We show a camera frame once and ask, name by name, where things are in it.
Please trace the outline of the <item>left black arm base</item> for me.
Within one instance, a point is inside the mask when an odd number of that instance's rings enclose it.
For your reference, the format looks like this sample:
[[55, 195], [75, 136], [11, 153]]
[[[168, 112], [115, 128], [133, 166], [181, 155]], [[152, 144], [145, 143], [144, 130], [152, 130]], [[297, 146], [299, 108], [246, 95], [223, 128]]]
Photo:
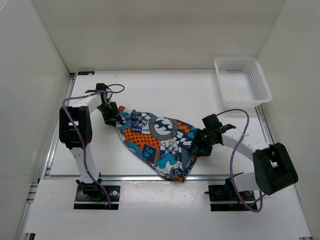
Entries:
[[80, 186], [74, 198], [75, 210], [118, 210], [121, 196], [120, 185], [104, 185], [110, 199], [110, 204], [103, 190], [87, 194]]

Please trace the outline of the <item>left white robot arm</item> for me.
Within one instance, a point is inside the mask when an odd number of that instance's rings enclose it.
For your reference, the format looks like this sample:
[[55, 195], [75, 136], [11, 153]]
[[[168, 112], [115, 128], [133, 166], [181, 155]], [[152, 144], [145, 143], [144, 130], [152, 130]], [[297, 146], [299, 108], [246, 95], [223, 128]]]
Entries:
[[95, 201], [110, 201], [110, 194], [103, 186], [101, 173], [95, 166], [90, 143], [93, 139], [91, 114], [98, 110], [106, 125], [122, 122], [117, 104], [112, 96], [123, 92], [122, 84], [97, 83], [82, 96], [69, 97], [62, 101], [59, 110], [59, 140], [72, 153], [80, 179], [76, 182], [84, 194]]

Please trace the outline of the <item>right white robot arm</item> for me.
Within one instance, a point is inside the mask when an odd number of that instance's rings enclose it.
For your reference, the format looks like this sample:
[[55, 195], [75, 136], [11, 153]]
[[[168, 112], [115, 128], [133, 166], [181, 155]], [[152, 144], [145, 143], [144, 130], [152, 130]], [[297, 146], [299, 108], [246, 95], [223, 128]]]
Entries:
[[203, 118], [204, 128], [197, 129], [190, 151], [199, 157], [211, 155], [213, 146], [220, 144], [240, 153], [253, 163], [249, 173], [230, 174], [230, 184], [224, 193], [230, 200], [238, 199], [244, 191], [261, 191], [270, 196], [294, 185], [299, 177], [286, 147], [282, 143], [259, 141], [234, 125], [223, 125], [216, 114]]

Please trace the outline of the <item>colourful patterned shorts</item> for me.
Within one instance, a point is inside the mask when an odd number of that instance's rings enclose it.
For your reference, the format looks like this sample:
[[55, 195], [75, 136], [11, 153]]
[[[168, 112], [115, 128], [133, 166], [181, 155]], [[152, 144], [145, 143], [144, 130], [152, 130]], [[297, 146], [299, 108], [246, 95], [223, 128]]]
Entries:
[[120, 106], [115, 122], [124, 145], [158, 175], [183, 182], [195, 165], [191, 146], [198, 129], [186, 122]]

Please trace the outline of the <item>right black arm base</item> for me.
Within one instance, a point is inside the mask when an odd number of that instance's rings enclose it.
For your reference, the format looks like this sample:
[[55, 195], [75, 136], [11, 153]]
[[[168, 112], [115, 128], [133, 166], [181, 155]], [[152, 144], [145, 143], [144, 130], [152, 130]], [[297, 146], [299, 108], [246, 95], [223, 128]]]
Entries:
[[[209, 185], [208, 190], [204, 194], [209, 196], [211, 212], [248, 211], [238, 196], [225, 185]], [[241, 191], [240, 196], [252, 209], [258, 209], [253, 191]]]

